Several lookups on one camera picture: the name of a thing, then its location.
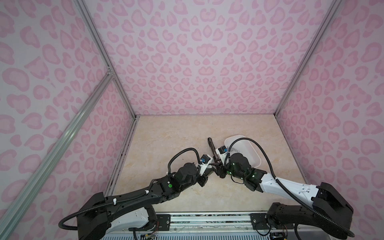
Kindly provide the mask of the black stapler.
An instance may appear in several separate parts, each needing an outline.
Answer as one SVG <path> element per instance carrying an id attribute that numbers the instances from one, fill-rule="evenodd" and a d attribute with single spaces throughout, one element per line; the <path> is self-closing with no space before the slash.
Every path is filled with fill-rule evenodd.
<path id="1" fill-rule="evenodd" d="M 214 163 L 213 163 L 213 166 L 218 166 L 219 164 L 222 163 L 221 161 L 221 158 L 220 156 L 218 155 L 217 151 L 216 151 L 216 148 L 215 148 L 215 145 L 213 143 L 213 140 L 212 138 L 208 138 L 208 145 L 213 153 L 213 159 L 214 159 Z"/>

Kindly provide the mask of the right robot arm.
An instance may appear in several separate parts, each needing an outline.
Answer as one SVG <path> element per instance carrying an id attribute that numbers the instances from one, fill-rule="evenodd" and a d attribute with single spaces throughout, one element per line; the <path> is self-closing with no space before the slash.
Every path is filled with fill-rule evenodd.
<path id="1" fill-rule="evenodd" d="M 222 176 L 242 180 L 252 192 L 274 194 L 298 203 L 272 203 L 266 215 L 270 225 L 309 225 L 340 240 L 355 237 L 350 229 L 354 209 L 332 185 L 307 185 L 278 178 L 252 167 L 244 155 L 230 154 L 227 149 L 218 149 L 217 158 Z"/>

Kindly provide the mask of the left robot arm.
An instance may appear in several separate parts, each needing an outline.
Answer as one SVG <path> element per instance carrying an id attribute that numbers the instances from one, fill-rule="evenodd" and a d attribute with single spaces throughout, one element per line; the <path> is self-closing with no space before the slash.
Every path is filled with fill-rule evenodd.
<path id="1" fill-rule="evenodd" d="M 176 173 L 152 180 L 146 188 L 108 197 L 95 194 L 77 216 L 79 239 L 100 240 L 115 228 L 134 232 L 155 230 L 158 217 L 153 206 L 177 198 L 195 184 L 203 187 L 214 171 L 212 166 L 186 163 Z"/>

